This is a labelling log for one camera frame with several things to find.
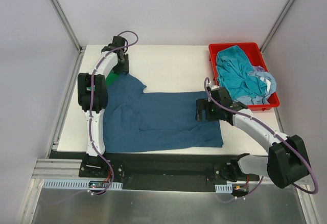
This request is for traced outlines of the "green t-shirt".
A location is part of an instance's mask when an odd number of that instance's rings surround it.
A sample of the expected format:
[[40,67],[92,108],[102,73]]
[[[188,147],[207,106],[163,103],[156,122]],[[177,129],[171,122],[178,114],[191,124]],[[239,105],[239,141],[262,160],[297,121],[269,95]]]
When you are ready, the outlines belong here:
[[[115,74],[114,72],[110,72],[108,74],[108,76],[106,77],[106,86],[110,86],[117,78],[118,78],[118,74]],[[91,90],[91,87],[90,87],[91,80],[90,80],[90,78],[88,78],[86,83],[87,83],[86,84],[86,89],[88,91],[90,91]]]

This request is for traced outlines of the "dark blue t-shirt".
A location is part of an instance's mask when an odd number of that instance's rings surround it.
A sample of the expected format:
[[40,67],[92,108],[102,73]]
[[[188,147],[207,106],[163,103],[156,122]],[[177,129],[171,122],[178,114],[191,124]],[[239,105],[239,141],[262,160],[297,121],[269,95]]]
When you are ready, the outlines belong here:
[[196,120],[196,101],[204,91],[144,93],[137,78],[119,75],[107,86],[103,117],[107,153],[134,153],[223,146],[218,121]]

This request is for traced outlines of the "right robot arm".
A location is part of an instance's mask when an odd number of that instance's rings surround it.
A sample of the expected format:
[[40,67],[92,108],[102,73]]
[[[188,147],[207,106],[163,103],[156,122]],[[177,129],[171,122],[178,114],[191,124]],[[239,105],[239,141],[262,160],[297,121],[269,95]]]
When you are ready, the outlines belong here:
[[222,166],[220,175],[231,182],[248,174],[265,176],[279,188],[295,184],[311,175],[312,168],[301,137],[288,136],[273,129],[243,103],[232,101],[224,87],[205,88],[207,98],[196,101],[196,120],[222,120],[242,130],[268,154],[256,156],[243,153]]

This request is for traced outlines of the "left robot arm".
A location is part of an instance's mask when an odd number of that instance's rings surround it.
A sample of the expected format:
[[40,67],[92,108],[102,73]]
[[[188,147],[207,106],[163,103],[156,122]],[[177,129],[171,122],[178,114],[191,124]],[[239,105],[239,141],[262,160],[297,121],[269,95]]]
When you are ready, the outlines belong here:
[[110,168],[103,160],[106,151],[103,139],[103,117],[108,105],[107,80],[129,73],[128,41],[121,34],[101,50],[98,63],[89,72],[77,77],[78,104],[87,123],[87,150],[80,165],[79,177],[107,177]]

